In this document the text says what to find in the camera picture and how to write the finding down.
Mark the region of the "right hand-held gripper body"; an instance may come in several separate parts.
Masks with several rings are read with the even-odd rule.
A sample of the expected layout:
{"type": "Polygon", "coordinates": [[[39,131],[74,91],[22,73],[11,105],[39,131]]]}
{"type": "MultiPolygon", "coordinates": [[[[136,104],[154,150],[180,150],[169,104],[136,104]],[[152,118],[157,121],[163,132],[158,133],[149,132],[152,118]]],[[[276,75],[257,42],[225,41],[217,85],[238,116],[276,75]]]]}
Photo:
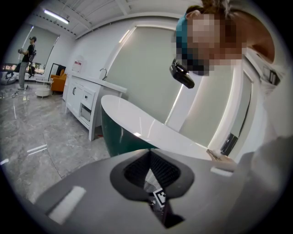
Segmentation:
{"type": "Polygon", "coordinates": [[[153,192],[152,202],[159,207],[164,207],[166,203],[166,194],[162,188],[153,192]]]}

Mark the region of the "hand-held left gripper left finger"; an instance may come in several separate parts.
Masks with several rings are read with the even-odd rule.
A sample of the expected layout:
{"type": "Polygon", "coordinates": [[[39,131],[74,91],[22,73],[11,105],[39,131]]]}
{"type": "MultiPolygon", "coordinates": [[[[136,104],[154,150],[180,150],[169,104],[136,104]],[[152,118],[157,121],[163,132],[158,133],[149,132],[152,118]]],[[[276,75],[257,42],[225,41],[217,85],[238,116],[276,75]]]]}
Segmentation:
{"type": "Polygon", "coordinates": [[[164,234],[147,202],[124,198],[110,182],[117,164],[143,153],[146,150],[87,164],[41,194],[35,206],[57,234],[164,234]]]}

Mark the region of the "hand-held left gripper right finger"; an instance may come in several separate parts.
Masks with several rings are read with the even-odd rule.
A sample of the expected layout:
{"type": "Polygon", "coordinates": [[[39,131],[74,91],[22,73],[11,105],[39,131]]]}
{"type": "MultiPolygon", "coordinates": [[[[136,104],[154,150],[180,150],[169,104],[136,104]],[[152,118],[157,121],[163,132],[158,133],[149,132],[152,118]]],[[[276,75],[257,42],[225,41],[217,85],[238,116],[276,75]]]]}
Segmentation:
{"type": "Polygon", "coordinates": [[[151,149],[151,169],[166,193],[164,222],[150,234],[227,234],[237,197],[232,160],[202,160],[151,149]]]}

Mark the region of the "white laundry basket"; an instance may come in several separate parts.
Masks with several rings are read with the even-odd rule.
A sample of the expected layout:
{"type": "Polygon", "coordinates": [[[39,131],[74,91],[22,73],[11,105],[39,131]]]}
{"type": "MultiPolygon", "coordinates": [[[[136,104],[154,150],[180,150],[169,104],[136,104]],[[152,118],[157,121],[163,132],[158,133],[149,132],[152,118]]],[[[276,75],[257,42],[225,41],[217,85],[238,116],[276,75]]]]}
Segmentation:
{"type": "Polygon", "coordinates": [[[148,173],[146,174],[145,177],[145,182],[144,182],[144,191],[148,193],[153,193],[154,191],[161,189],[161,185],[159,184],[157,178],[155,177],[153,171],[149,169],[148,173]]]}

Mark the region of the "chrome tub filler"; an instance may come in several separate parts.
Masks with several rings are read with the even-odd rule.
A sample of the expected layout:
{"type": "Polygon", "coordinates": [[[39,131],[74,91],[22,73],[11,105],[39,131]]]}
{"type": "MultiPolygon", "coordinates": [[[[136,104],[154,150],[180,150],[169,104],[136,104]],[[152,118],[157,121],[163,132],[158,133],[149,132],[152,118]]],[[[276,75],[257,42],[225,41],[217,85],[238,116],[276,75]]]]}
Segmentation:
{"type": "Polygon", "coordinates": [[[232,149],[234,148],[235,144],[237,143],[238,137],[233,135],[232,133],[229,134],[227,137],[225,143],[223,144],[221,148],[221,154],[225,156],[229,156],[232,149]]]}

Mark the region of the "white bathtub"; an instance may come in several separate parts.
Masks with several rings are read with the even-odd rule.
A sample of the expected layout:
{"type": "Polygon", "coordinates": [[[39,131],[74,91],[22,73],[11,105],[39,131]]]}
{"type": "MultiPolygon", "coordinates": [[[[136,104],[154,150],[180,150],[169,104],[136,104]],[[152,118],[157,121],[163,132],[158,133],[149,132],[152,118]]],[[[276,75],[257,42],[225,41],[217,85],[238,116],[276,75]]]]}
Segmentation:
{"type": "Polygon", "coordinates": [[[202,160],[212,160],[207,148],[159,122],[131,102],[113,95],[101,99],[101,112],[135,140],[153,147],[202,160]]]}

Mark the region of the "grey roller blind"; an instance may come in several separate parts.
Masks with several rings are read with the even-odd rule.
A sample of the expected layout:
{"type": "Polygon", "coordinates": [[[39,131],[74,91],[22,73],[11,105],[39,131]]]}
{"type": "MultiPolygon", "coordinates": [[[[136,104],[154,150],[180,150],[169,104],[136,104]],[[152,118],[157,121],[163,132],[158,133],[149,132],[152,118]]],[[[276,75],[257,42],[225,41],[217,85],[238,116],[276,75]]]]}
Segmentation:
{"type": "Polygon", "coordinates": [[[23,24],[13,37],[4,56],[3,63],[17,64],[21,62],[24,55],[19,54],[17,51],[21,48],[26,51],[30,45],[29,38],[33,36],[37,38],[35,42],[36,56],[33,62],[45,65],[59,36],[48,30],[27,23],[23,24]]]}
{"type": "Polygon", "coordinates": [[[127,89],[122,97],[165,123],[180,90],[170,74],[174,31],[139,27],[116,56],[106,81],[127,89]]]}
{"type": "Polygon", "coordinates": [[[231,90],[231,74],[204,77],[180,133],[207,147],[222,119],[231,90]]]}
{"type": "Polygon", "coordinates": [[[231,129],[231,134],[239,138],[250,105],[252,83],[246,73],[243,73],[243,88],[237,116],[231,129]]]}

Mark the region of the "white vanity cabinet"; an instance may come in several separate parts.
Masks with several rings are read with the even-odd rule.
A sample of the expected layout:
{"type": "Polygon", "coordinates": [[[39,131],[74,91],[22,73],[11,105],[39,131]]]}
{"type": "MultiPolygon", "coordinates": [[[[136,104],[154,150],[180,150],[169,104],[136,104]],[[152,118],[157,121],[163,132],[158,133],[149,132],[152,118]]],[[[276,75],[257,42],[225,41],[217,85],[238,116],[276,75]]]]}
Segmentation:
{"type": "Polygon", "coordinates": [[[84,76],[77,72],[68,74],[65,111],[70,111],[89,131],[88,139],[95,139],[95,128],[101,126],[101,99],[105,95],[121,97],[127,89],[107,81],[84,76]]]}

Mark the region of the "cream sweatshirt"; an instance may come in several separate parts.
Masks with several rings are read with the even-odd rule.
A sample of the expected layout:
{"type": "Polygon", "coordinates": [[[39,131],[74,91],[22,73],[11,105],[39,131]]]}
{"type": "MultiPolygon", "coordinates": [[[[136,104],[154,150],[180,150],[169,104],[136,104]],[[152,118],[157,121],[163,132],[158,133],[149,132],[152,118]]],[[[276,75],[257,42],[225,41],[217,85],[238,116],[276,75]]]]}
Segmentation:
{"type": "Polygon", "coordinates": [[[279,55],[276,61],[269,63],[251,49],[248,49],[246,57],[260,72],[254,84],[257,90],[255,113],[242,148],[250,152],[279,137],[293,136],[293,59],[279,55]],[[264,66],[277,73],[278,85],[264,79],[264,66]]]}

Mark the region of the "round white side table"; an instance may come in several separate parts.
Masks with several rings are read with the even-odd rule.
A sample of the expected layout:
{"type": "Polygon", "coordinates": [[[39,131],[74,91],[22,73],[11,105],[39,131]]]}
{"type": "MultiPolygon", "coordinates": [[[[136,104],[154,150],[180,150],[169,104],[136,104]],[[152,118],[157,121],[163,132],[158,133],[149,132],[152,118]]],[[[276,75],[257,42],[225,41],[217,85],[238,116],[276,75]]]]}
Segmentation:
{"type": "Polygon", "coordinates": [[[39,87],[36,89],[35,94],[37,97],[44,98],[51,95],[51,90],[48,87],[39,87]]]}

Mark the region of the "round glass side table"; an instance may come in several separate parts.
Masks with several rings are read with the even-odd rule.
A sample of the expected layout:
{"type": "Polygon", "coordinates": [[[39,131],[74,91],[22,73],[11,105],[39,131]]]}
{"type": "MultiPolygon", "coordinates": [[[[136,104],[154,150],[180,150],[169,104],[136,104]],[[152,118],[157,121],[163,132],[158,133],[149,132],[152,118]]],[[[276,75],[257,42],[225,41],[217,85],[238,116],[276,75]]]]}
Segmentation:
{"type": "Polygon", "coordinates": [[[52,84],[54,82],[53,79],[51,79],[51,78],[46,79],[46,78],[39,78],[39,77],[35,78],[35,81],[37,83],[42,84],[41,85],[42,88],[46,88],[46,89],[49,89],[49,90],[51,89],[51,86],[52,86],[52,84]]]}

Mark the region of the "white arched sign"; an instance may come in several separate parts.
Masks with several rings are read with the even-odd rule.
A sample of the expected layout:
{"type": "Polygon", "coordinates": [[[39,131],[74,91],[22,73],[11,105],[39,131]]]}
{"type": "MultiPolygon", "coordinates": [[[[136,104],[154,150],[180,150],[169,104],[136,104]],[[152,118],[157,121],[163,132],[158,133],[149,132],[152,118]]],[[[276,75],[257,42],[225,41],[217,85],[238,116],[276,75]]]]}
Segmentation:
{"type": "Polygon", "coordinates": [[[84,57],[82,55],[77,55],[73,61],[71,71],[76,73],[81,73],[84,64],[85,64],[84,57]]]}

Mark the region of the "grey beanbag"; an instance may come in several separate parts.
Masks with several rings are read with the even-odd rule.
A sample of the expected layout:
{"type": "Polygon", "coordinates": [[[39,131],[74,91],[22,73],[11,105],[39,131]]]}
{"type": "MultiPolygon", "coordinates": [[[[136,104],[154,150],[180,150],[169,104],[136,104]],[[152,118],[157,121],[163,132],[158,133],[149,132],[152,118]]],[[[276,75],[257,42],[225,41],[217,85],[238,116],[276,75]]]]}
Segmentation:
{"type": "Polygon", "coordinates": [[[0,72],[1,85],[10,85],[16,82],[17,73],[15,72],[0,72]]]}

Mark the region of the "ceiling tube light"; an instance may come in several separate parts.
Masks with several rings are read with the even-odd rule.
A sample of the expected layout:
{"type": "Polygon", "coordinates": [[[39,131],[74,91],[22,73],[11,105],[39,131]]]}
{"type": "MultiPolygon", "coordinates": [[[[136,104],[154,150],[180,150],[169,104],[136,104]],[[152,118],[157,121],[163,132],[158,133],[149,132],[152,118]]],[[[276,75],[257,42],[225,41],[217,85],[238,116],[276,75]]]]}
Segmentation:
{"type": "Polygon", "coordinates": [[[55,14],[55,13],[49,11],[49,10],[44,10],[44,13],[49,15],[49,16],[51,16],[51,17],[53,17],[53,18],[55,18],[55,19],[57,19],[57,20],[59,20],[59,21],[61,21],[61,22],[63,22],[63,23],[65,23],[65,24],[69,24],[69,21],[67,19],[65,19],[65,18],[63,18],[63,17],[61,17],[61,16],[59,16],[59,15],[57,15],[57,14],[55,14]]]}

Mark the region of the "black rectangular frame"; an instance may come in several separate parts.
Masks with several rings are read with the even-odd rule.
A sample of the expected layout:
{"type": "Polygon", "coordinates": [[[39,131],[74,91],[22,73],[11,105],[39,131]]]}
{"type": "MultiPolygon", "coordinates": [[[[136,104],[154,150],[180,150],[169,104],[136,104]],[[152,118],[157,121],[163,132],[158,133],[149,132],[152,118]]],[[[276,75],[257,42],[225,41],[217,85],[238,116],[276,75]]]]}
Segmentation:
{"type": "Polygon", "coordinates": [[[61,75],[61,71],[65,71],[66,67],[61,65],[61,64],[56,64],[56,63],[53,63],[52,64],[52,67],[51,67],[51,70],[50,70],[50,74],[49,74],[49,77],[51,77],[51,75],[57,75],[57,76],[60,76],[61,75]]]}

